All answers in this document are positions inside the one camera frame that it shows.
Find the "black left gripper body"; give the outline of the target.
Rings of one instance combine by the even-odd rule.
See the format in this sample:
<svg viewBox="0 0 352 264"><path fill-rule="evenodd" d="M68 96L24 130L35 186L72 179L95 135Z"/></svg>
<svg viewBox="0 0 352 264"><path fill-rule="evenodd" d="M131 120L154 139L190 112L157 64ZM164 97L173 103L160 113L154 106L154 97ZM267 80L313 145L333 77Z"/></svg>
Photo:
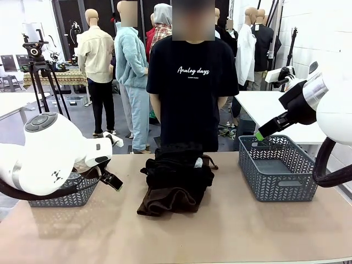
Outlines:
<svg viewBox="0 0 352 264"><path fill-rule="evenodd" d="M110 162L110 159L103 161L93 167L80 166L76 164L73 167L73 172L80 174L84 178L99 178L107 173L107 165Z"/></svg>

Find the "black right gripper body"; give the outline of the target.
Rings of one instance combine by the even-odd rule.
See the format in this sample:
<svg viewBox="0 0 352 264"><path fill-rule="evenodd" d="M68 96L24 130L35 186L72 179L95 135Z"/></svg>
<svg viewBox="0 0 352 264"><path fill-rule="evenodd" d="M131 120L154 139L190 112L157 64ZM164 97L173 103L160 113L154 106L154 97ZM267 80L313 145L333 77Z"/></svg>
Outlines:
<svg viewBox="0 0 352 264"><path fill-rule="evenodd" d="M306 80L297 83L279 98L286 110L279 119L285 119L290 124L310 125L316 122L316 111L309 106L303 95L303 87L306 83Z"/></svg>

